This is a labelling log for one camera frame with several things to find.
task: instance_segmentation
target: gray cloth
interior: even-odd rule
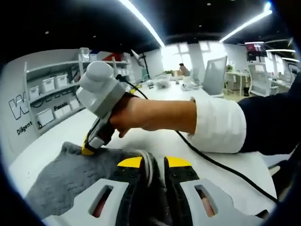
[[[119,149],[101,148],[92,156],[81,155],[81,147],[69,142],[39,174],[25,200],[44,219],[72,208],[74,198],[101,178],[109,178],[117,164],[137,156]]]

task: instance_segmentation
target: black ceiling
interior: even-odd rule
[[[165,44],[219,40],[261,13],[266,3],[262,0],[131,2]],[[129,52],[132,48],[141,53],[159,47],[145,26],[118,0],[31,0],[7,4],[5,11],[10,12],[5,26],[7,60],[58,48],[89,47],[111,52]],[[274,13],[226,42],[287,38],[285,26]]]

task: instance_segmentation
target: white chair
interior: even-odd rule
[[[267,97],[279,92],[278,86],[272,86],[269,80],[268,72],[264,63],[249,64],[251,86],[249,93],[258,96]]]
[[[223,98],[223,86],[226,73],[227,56],[208,60],[205,72],[203,90],[216,98]]]

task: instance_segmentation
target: ceiling light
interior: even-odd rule
[[[271,9],[271,3],[270,2],[267,2],[266,4],[265,4],[265,6],[264,6],[264,8],[263,8],[263,11],[265,12],[265,11],[268,11],[268,10],[270,10]]]
[[[284,60],[291,60],[291,61],[294,61],[294,62],[300,62],[300,60],[296,60],[296,59],[292,59],[292,58],[283,57],[282,59],[284,59]]]
[[[144,16],[136,9],[136,7],[129,1],[129,0],[119,0],[125,7],[127,7],[143,24],[146,28],[151,32],[160,46],[163,48],[165,47],[164,43],[162,42],[161,38],[158,36],[156,31],[150,25],[150,23],[144,18]]]
[[[245,44],[263,44],[263,41],[252,41],[252,42],[245,42]]]
[[[239,26],[237,29],[235,29],[234,31],[230,32],[229,34],[227,34],[225,37],[223,37],[220,40],[220,43],[224,42],[225,40],[227,40],[228,38],[230,38],[232,35],[236,34],[237,32],[243,30],[245,27],[249,26],[250,24],[253,24],[261,19],[263,19],[264,17],[272,14],[273,11],[272,10],[268,10],[265,11],[259,15],[257,15],[256,17],[254,17],[253,19],[249,20],[248,22],[244,23],[243,25]]]
[[[290,52],[290,53],[295,53],[296,50],[293,50],[293,49],[268,49],[267,52]]]

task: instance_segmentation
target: dark sleeve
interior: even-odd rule
[[[301,74],[291,89],[268,97],[240,101],[246,118],[246,139],[240,152],[288,154],[301,138]]]

